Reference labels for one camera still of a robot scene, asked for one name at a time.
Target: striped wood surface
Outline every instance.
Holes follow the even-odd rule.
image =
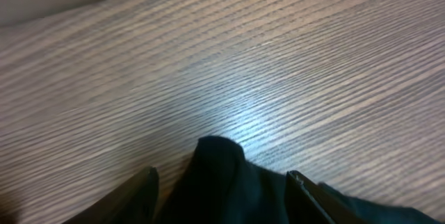
[[[0,200],[59,223],[200,136],[445,220],[445,0],[108,0],[0,30]]]

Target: dark fabric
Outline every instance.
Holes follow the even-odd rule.
[[[158,177],[155,169],[148,171],[67,223],[438,224],[415,209],[342,195],[297,171],[280,175],[260,168],[245,160],[240,145],[215,136],[198,141],[186,172],[152,221]]]

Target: wooden table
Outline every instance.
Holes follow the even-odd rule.
[[[445,220],[445,0],[107,0],[0,30],[0,200],[59,223],[197,138]]]

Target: wood plank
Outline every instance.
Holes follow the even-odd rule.
[[[0,30],[0,198],[59,223],[209,134],[445,219],[445,0],[108,0]]]

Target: black cloth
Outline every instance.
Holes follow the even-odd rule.
[[[297,171],[277,174],[245,160],[240,145],[209,136],[154,216],[158,175],[147,168],[66,223],[425,223],[412,208],[387,207],[316,185]]]

